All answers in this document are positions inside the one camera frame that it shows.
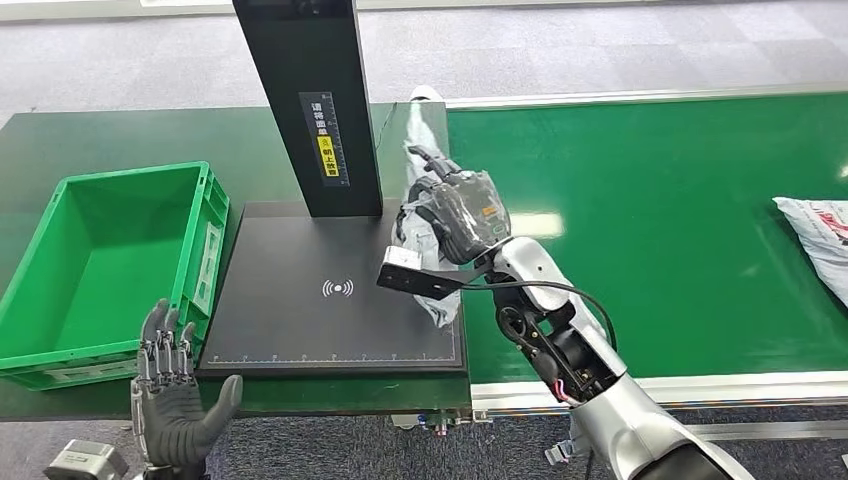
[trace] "wireless charging symbol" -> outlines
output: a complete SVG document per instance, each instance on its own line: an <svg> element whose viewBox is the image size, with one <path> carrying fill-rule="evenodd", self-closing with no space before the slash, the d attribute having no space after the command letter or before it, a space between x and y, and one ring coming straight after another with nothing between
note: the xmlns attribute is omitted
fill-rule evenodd
<svg viewBox="0 0 848 480"><path fill-rule="evenodd" d="M329 297L330 295L334 294L349 297L353 295L353 281L345 280L344 283L333 283L327 280L326 282L324 282L324 286L321 287L321 293L324 295L324 297Z"/></svg>

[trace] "green table surface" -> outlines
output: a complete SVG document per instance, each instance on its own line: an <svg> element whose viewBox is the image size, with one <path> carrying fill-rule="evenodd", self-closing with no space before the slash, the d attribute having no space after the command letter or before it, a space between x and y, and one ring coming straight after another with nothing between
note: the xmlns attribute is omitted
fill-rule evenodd
<svg viewBox="0 0 848 480"><path fill-rule="evenodd" d="M402 138L405 108L382 129L390 107L376 107L375 131ZM848 94L458 110L448 125L454 158L488 170L513 214L561 222L539 240L607 306L635 376L848 370L848 312L771 202L848 196ZM391 196L402 153L381 153ZM262 108L16 115L0 159L0 288L70 174L203 159L236 207L300 198ZM464 303L471 383L535 380L491 296ZM0 417L123 417L126 388L0 382ZM444 377L251 381L245 395L254 414L469 405L468 380Z"/></svg>
<svg viewBox="0 0 848 480"><path fill-rule="evenodd" d="M848 94L450 111L454 159L609 310L635 377L848 370L848 311L772 198L848 200ZM472 383L535 380L464 296Z"/></svg>

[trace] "white package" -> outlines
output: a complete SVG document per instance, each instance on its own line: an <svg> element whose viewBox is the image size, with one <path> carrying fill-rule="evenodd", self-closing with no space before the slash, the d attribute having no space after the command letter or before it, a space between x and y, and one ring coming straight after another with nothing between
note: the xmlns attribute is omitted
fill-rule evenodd
<svg viewBox="0 0 848 480"><path fill-rule="evenodd" d="M775 197L819 278L848 306L848 201Z"/></svg>

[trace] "green plastic crate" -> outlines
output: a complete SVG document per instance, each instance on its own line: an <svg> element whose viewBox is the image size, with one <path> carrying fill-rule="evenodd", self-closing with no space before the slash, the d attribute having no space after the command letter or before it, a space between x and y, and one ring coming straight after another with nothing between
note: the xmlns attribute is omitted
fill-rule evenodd
<svg viewBox="0 0 848 480"><path fill-rule="evenodd" d="M229 207L206 162L62 180L0 301L0 376L30 390L132 377L165 296L199 348Z"/></svg>

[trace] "plastic bag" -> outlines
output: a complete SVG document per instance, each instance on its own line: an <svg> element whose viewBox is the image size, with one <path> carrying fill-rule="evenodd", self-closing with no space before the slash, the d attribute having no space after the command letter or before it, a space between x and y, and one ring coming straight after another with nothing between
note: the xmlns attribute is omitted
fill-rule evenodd
<svg viewBox="0 0 848 480"><path fill-rule="evenodd" d="M848 307L848 201L775 197L819 278Z"/></svg>
<svg viewBox="0 0 848 480"><path fill-rule="evenodd" d="M406 126L407 145L422 145L432 151L440 151L436 137L429 125L424 121L421 114L421 104L413 102L410 105L409 120ZM426 162L418 155L406 153L406 188L401 198L408 198L409 189L420 177L430 176L434 180L438 177L433 172L424 170ZM439 241L436 234L433 233L433 228L415 213L415 207L418 203L406 203L401 208L404 209L405 215L400 223L400 232L393 235L392 243L394 245L413 250L421 254L421 267L426 270L436 271L451 271L456 270L457 266L451 262L440 259ZM459 311L460 295L459 292L452 293L442 300L434 300L432 298L415 295L415 301L427 310L427 313L433 318L433 323L436 327L444 327L451 324L456 318Z"/></svg>

